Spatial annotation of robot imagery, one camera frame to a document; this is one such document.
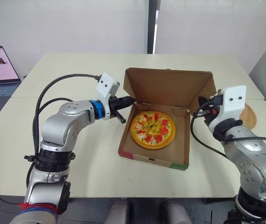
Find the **cardboard box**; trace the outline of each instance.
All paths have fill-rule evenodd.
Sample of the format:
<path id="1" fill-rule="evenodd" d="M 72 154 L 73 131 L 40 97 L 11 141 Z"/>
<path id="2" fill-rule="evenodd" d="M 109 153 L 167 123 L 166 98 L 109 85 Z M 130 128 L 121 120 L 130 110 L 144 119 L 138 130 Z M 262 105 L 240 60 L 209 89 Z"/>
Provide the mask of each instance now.
<path id="1" fill-rule="evenodd" d="M 119 155 L 165 167 L 186 170 L 189 166 L 190 113 L 198 107 L 198 96 L 215 95 L 213 75 L 207 71 L 129 68 L 124 90 L 133 98 L 129 118 L 119 145 Z M 130 133 L 134 117 L 142 111 L 160 111 L 175 123 L 175 137 L 157 150 L 139 146 Z"/>

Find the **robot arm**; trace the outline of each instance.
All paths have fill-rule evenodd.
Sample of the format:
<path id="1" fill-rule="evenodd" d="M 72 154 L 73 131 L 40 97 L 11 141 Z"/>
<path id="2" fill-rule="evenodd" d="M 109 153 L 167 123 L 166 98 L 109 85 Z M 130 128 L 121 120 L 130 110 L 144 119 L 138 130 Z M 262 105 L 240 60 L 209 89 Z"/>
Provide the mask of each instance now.
<path id="1" fill-rule="evenodd" d="M 135 99 L 117 98 L 119 83 L 104 73 L 97 86 L 98 100 L 82 100 L 63 104 L 42 128 L 41 149 L 35 159 L 24 199 L 24 211 L 11 224 L 55 224 L 57 215 L 67 209 L 70 196 L 70 161 L 79 132 L 97 119 L 118 117 L 117 110 L 131 106 Z"/>
<path id="2" fill-rule="evenodd" d="M 204 111 L 198 116 L 205 117 L 214 138 L 221 141 L 227 158 L 240 171 L 237 215 L 266 220 L 266 145 L 239 120 L 245 95 L 246 87 L 236 86 L 222 89 L 212 99 L 199 98 Z"/>

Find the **white table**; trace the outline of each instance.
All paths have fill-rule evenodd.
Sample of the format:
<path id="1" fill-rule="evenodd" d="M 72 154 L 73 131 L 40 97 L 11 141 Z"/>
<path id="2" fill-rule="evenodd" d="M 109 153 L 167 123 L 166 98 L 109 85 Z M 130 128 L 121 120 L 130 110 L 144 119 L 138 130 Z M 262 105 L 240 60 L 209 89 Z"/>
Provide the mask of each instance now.
<path id="1" fill-rule="evenodd" d="M 86 99 L 95 97 L 95 92 L 83 92 Z M 36 101 L 11 98 L 0 112 L 0 195 L 25 194 L 29 163 L 23 156 L 34 152 L 31 125 Z M 61 103 L 55 102 L 41 113 L 41 124 L 57 112 Z M 266 102 L 247 103 L 257 115 L 253 131 L 266 136 Z M 129 112 L 129 108 L 121 111 L 125 118 Z M 192 137 L 186 171 L 120 157 L 118 147 L 124 128 L 117 119 L 111 119 L 98 120 L 81 131 L 68 178 L 72 183 L 71 197 L 232 197 L 238 192 L 237 168 Z M 223 151 L 202 119 L 195 121 L 195 132 L 202 141 Z"/>
<path id="2" fill-rule="evenodd" d="M 246 85 L 248 99 L 264 99 L 233 56 L 83 53 L 45 54 L 15 91 L 13 97 L 38 97 L 52 80 L 72 73 L 102 75 L 103 72 L 107 72 L 117 79 L 122 87 L 125 70 L 129 67 L 211 71 L 217 89 Z M 88 97 L 89 94 L 93 96 L 94 92 L 93 79 L 74 77 L 57 83 L 47 92 L 46 97 L 81 98 Z M 118 91 L 119 96 L 124 94 L 125 91 Z"/>

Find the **wooden plate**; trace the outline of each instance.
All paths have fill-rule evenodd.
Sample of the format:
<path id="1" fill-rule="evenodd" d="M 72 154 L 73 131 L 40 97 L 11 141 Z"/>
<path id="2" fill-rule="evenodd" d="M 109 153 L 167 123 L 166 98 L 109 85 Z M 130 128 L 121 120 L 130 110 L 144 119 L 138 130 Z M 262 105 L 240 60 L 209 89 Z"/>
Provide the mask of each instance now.
<path id="1" fill-rule="evenodd" d="M 173 120 L 168 115 L 157 111 L 138 114 L 133 119 L 130 130 L 134 141 L 147 149 L 163 148 L 175 136 Z"/>
<path id="2" fill-rule="evenodd" d="M 247 104 L 240 115 L 240 119 L 243 120 L 243 125 L 248 127 L 250 130 L 256 126 L 257 118 L 255 112 Z"/>

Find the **toy pizza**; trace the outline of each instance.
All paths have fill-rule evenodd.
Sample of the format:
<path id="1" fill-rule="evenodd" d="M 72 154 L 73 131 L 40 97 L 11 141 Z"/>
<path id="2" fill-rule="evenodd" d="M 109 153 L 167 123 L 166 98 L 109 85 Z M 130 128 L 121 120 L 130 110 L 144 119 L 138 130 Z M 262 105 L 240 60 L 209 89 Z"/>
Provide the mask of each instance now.
<path id="1" fill-rule="evenodd" d="M 175 125 L 164 113 L 145 111 L 133 119 L 131 135 L 138 145 L 147 149 L 159 149 L 172 141 L 175 136 Z"/>

